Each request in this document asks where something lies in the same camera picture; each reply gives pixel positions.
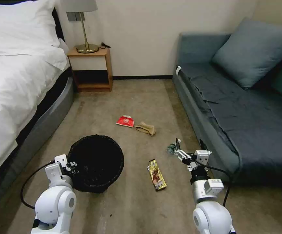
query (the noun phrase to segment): white duvet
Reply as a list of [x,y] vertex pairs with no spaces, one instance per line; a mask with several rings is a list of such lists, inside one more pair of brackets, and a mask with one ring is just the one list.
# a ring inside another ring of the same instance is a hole
[[63,49],[54,46],[0,51],[0,166],[66,65]]

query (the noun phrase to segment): sofa armrest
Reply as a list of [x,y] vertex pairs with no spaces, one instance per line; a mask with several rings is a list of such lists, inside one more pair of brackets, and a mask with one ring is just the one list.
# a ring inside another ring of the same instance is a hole
[[229,37],[228,33],[180,33],[175,65],[210,62]]

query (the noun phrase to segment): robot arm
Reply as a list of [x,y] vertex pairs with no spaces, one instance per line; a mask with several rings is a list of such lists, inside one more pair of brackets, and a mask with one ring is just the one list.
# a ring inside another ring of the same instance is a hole
[[187,154],[180,149],[176,139],[175,155],[187,165],[191,172],[191,184],[196,208],[193,211],[193,220],[201,234],[236,234],[232,226],[232,217],[229,211],[216,202],[217,194],[224,189],[220,179],[210,179],[205,167],[211,151],[196,150],[194,154]]
[[62,169],[70,171],[66,155],[55,157],[55,162],[45,168],[49,188],[44,191],[35,204],[33,234],[69,234],[70,220],[76,206],[72,180],[62,175]]

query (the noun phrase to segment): blue sofa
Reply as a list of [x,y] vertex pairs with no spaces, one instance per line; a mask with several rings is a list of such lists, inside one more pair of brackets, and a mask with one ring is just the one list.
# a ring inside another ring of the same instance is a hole
[[181,33],[173,82],[201,147],[212,151],[210,166],[232,173],[237,184],[282,184],[282,95],[268,83],[282,62],[244,90],[211,62],[229,36]]

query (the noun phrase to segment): wooden nightstand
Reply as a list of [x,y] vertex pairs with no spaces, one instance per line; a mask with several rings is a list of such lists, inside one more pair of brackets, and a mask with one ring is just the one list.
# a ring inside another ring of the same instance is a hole
[[109,48],[82,54],[74,47],[67,56],[79,92],[112,91],[113,74]]

